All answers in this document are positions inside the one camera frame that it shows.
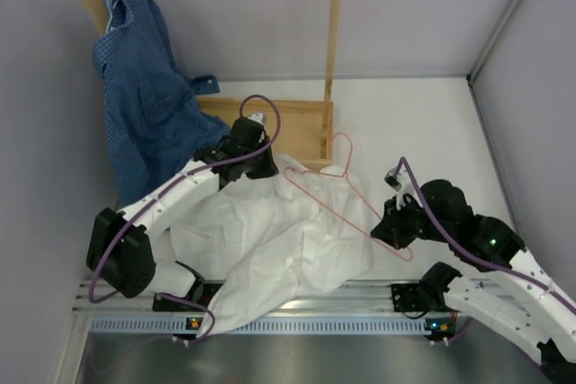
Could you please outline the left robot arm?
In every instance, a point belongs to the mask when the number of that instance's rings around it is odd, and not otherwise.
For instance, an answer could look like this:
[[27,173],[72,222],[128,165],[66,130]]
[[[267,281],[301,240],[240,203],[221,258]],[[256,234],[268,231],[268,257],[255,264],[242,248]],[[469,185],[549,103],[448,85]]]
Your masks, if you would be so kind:
[[157,241],[194,205],[241,176],[258,180],[277,175],[265,125],[262,112],[239,117],[229,134],[199,150],[151,194],[121,210],[102,210],[86,257],[93,279],[106,281],[127,299],[152,293],[185,311],[199,308],[204,278],[183,260],[162,257]]

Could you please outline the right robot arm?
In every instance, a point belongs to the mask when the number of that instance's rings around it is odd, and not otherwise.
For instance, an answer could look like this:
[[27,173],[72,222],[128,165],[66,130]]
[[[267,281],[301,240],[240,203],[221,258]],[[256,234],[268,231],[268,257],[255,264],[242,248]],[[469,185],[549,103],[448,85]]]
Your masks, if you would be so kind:
[[436,259],[416,292],[430,311],[453,309],[505,337],[552,383],[575,381],[575,302],[524,240],[500,219],[473,212],[447,180],[420,188],[387,175],[395,191],[373,238],[396,250],[416,240],[443,243],[453,264]]

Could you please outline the white shirt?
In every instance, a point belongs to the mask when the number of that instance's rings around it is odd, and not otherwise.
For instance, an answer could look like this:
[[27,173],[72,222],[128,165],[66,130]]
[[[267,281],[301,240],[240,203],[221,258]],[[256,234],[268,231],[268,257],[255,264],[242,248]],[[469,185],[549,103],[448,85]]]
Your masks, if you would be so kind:
[[170,228],[176,258],[221,280],[202,334],[244,326],[296,297],[326,294],[372,266],[371,241],[342,224],[283,177],[246,177],[201,201]]

